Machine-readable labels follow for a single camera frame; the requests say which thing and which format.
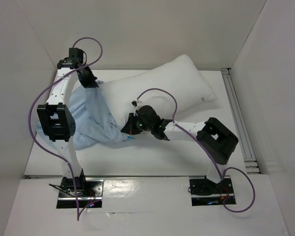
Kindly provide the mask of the light blue pillowcase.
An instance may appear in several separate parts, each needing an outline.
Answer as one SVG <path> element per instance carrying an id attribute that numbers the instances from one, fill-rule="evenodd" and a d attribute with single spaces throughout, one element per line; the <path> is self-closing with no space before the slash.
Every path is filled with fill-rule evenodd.
<path id="1" fill-rule="evenodd" d="M 73 135 L 75 150 L 83 150 L 95 144 L 112 145 L 132 140 L 129 134 L 122 133 L 115 116 L 107 104 L 109 98 L 104 97 L 104 89 L 113 85 L 112 81 L 99 81 L 97 88 L 78 86 L 69 99 L 69 111 L 75 123 Z"/>

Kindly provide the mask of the white pillow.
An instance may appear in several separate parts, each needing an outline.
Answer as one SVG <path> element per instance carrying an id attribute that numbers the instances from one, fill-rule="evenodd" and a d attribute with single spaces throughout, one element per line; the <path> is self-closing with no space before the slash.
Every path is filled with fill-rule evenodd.
<path id="1" fill-rule="evenodd" d="M 187 55 L 136 76 L 109 81 L 100 89 L 120 129 L 125 127 L 129 114 L 134 112 L 132 101 L 136 99 L 142 105 L 153 107 L 161 118 L 216 99 Z"/>

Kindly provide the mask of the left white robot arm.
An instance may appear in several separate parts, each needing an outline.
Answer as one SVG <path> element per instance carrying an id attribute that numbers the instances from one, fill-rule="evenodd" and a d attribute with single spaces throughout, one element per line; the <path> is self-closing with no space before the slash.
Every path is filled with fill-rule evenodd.
<path id="1" fill-rule="evenodd" d="M 65 159 L 62 165 L 61 190 L 82 196 L 87 191 L 86 178 L 80 166 L 73 144 L 76 122 L 67 104 L 77 81 L 82 87 L 97 88 L 97 78 L 84 62 L 85 52 L 69 48 L 68 57 L 57 64 L 57 84 L 46 103 L 37 106 L 37 114 L 43 133 L 55 145 L 58 155 Z"/>

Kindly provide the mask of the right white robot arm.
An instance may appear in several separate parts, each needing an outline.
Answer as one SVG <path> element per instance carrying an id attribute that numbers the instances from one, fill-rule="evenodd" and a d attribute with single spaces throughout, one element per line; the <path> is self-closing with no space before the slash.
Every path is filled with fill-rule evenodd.
<path id="1" fill-rule="evenodd" d="M 228 161 L 238 144 L 238 137 L 217 118 L 204 122 L 175 122 L 157 115 L 149 105 L 130 113 L 121 130 L 129 135 L 150 132 L 158 140 L 194 141 L 212 162 L 205 176 L 205 188 L 210 193 L 222 186 Z"/>

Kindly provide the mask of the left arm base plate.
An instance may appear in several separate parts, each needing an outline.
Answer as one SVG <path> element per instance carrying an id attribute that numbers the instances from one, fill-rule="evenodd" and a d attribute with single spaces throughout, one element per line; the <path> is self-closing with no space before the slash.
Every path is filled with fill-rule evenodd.
<path id="1" fill-rule="evenodd" d="M 58 190 L 57 209 L 76 208 L 76 198 L 73 184 L 67 186 L 61 181 L 60 185 L 54 185 Z M 77 186 L 79 208 L 101 208 L 103 201 L 104 180 L 86 177 L 84 186 Z"/>

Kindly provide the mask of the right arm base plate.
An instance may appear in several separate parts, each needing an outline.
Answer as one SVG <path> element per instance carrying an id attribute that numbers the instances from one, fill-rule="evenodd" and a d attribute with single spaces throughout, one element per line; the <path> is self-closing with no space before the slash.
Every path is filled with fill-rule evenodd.
<path id="1" fill-rule="evenodd" d="M 206 177 L 190 177 L 187 191 L 191 195 L 192 206 L 235 205 L 236 198 L 230 177 L 215 184 Z"/>

